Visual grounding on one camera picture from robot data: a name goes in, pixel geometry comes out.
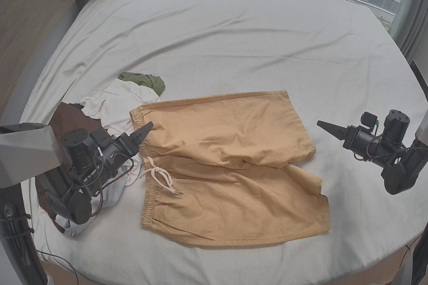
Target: floor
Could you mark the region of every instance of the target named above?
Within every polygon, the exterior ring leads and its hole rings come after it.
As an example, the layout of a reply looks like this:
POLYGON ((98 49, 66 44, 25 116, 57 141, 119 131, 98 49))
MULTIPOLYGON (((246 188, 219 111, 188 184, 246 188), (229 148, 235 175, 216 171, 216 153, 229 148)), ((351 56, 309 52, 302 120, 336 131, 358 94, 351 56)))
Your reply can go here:
MULTIPOLYGON (((397 272, 400 262, 406 252, 406 247, 380 261, 366 271, 353 274, 352 276, 337 280, 326 285, 369 285, 371 283, 387 284, 397 272)), ((56 285, 76 285, 76 278, 70 277, 68 272, 59 266, 43 263, 47 272, 52 276, 56 285)), ((79 277, 79 285, 99 285, 79 277)), ((425 277, 420 285, 428 285, 428 277, 425 277)))

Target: brown cloth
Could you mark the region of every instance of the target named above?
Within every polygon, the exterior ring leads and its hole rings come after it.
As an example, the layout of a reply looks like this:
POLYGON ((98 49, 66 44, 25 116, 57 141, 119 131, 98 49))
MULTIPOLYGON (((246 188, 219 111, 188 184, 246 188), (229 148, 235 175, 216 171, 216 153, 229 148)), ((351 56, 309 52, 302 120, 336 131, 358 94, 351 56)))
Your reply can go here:
MULTIPOLYGON (((72 105, 61 102, 51 118, 49 125, 52 128, 53 134, 55 135, 56 142, 58 143, 61 153, 62 153, 62 162, 66 167, 70 167, 66 152, 61 145, 62 136, 72 131, 73 129, 83 128, 86 129, 89 133, 92 133, 95 129, 101 126, 99 120, 92 119, 87 117, 82 111, 78 110, 72 105)), ((63 233, 64 229, 55 222, 56 213, 52 210, 51 204, 49 202, 49 197, 46 194, 45 189, 41 186, 40 181, 35 178, 35 188, 37 191, 37 198, 39 199, 39 205, 42 207, 46 213, 49 215, 56 228, 63 233)))
POLYGON ((315 146, 286 91, 150 103, 131 118, 135 129, 154 124, 140 146, 143 226, 198 246, 275 244, 330 229, 321 179, 289 164, 315 146), (166 172, 170 189, 153 178, 167 186, 166 172))

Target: drawstring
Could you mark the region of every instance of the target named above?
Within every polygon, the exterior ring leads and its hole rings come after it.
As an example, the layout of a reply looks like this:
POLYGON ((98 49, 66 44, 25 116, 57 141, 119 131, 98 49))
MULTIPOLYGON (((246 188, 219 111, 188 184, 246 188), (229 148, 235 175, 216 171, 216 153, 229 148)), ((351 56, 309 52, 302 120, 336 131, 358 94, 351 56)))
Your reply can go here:
POLYGON ((173 188, 173 179, 171 178, 171 176, 169 175, 169 173, 168 173, 168 171, 167 170, 165 170, 165 169, 163 169, 163 168, 161 168, 161 167, 158 167, 158 166, 155 166, 154 165, 154 162, 153 162, 153 159, 152 158, 150 158, 150 157, 147 157, 147 159, 148 159, 148 161, 150 162, 150 164, 153 166, 153 168, 151 168, 151 169, 148 169, 148 170, 146 170, 146 171, 144 171, 143 173, 142 173, 142 175, 140 176, 140 178, 141 177, 143 177, 144 175, 146 175, 147 173, 151 173, 151 175, 152 175, 152 177, 153 177, 153 179, 154 179, 154 181, 160 186, 160 187, 162 187, 162 188, 164 188, 165 190, 168 190, 170 193, 175 193, 176 195, 182 195, 183 193, 181 192, 181 191, 175 191, 174 190, 174 188, 173 188), (165 179, 165 181, 167 182, 167 184, 168 184, 168 186, 164 186, 157 178, 156 178, 156 176, 155 176, 155 173, 160 173, 160 175, 165 179))

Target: bed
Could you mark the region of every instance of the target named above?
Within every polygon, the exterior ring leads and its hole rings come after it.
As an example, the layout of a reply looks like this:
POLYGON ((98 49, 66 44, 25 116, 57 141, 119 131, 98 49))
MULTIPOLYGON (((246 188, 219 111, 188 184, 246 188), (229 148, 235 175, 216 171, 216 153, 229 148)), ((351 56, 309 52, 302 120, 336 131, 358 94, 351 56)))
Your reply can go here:
MULTIPOLYGON (((121 71, 159 75, 161 101, 287 90, 317 147, 297 165, 323 179, 331 230, 257 248, 198 248, 140 225, 145 180, 127 187, 81 234, 57 231, 23 183, 38 249, 107 285, 323 284, 361 271, 413 240, 428 219, 425 167, 389 195, 380 168, 356 161, 317 120, 357 125, 392 108, 411 119, 409 146, 428 105, 398 47, 366 7, 343 0, 90 0, 43 69, 22 122, 48 123, 121 71)), ((52 257, 49 262, 67 265, 52 257)))

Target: gray curtain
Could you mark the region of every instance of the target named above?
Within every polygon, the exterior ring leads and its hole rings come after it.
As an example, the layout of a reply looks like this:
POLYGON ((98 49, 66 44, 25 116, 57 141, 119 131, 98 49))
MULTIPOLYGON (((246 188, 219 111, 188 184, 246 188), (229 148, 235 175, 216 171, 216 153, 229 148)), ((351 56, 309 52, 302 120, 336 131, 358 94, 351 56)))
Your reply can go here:
POLYGON ((404 57, 411 63, 418 45, 427 40, 428 0, 401 0, 388 30, 404 57))

